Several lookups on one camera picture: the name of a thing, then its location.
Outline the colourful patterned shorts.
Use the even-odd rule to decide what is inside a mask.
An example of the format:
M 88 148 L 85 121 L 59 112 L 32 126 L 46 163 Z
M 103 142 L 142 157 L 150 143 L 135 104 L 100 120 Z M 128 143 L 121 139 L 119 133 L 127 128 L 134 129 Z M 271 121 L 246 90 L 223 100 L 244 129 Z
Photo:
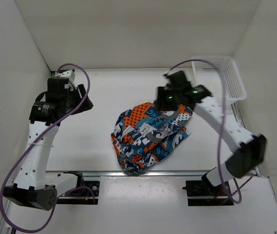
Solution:
M 117 161 L 126 174 L 142 174 L 165 160 L 189 135 L 186 125 L 193 112 L 160 111 L 146 102 L 121 113 L 111 133 Z

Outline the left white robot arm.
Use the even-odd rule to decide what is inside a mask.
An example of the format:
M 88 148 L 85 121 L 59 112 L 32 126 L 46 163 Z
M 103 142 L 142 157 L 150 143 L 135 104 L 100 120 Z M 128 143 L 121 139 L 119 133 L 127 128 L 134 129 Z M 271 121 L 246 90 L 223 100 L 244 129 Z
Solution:
M 13 184 L 4 187 L 5 198 L 20 206 L 49 211 L 62 193 L 68 190 L 74 195 L 83 193 L 81 173 L 60 173 L 50 181 L 45 173 L 59 120 L 93 108 L 86 91 L 83 84 L 74 87 L 69 78 L 48 79 L 47 91 L 38 95 L 30 112 L 27 144 L 31 149 L 21 161 Z

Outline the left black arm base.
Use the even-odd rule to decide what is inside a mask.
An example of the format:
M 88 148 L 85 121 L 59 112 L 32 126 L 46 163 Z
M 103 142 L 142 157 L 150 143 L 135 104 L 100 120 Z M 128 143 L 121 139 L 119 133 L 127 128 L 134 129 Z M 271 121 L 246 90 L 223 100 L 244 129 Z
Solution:
M 99 179 L 85 179 L 84 186 L 89 189 L 82 188 L 77 191 L 61 196 L 57 204 L 62 205 L 98 205 L 99 202 Z

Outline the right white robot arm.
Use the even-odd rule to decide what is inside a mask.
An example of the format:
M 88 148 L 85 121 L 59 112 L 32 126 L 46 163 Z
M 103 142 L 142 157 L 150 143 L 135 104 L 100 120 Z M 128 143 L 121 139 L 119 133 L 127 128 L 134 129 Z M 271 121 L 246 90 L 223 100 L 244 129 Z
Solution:
M 183 71 L 164 77 L 168 82 L 157 88 L 157 108 L 173 111 L 180 105 L 189 107 L 219 134 L 218 141 L 224 141 L 232 152 L 224 163 L 218 162 L 217 167 L 202 176 L 204 193 L 214 194 L 223 182 L 242 178 L 264 161 L 267 145 L 264 135 L 256 136 L 227 118 L 212 93 L 203 85 L 193 87 Z

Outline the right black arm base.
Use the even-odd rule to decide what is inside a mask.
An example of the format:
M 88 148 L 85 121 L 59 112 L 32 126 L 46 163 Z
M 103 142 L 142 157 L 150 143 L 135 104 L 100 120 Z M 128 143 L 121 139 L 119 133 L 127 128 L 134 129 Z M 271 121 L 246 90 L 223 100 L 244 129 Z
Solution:
M 186 191 L 188 206 L 208 207 L 234 205 L 228 199 L 228 195 L 221 185 L 211 189 L 201 180 L 187 180 L 182 189 Z

